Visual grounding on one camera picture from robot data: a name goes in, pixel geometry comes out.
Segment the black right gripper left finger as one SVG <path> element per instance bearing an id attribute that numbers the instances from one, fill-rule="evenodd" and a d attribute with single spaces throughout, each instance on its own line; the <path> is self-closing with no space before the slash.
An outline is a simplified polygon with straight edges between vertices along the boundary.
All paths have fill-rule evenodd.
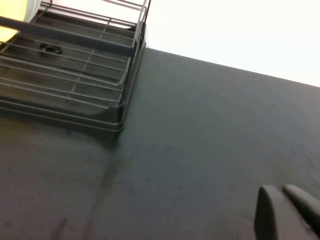
<path id="1" fill-rule="evenodd" d="M 294 204 L 272 185 L 259 188 L 254 216 L 257 240 L 318 240 Z"/>

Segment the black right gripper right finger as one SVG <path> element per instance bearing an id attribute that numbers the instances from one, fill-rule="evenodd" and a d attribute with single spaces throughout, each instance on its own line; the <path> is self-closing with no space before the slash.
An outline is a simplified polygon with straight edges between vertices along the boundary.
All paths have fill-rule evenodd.
<path id="1" fill-rule="evenodd" d="M 320 234 L 320 200 L 302 188 L 292 184 L 282 187 L 282 192 L 289 198 L 304 220 Z"/>

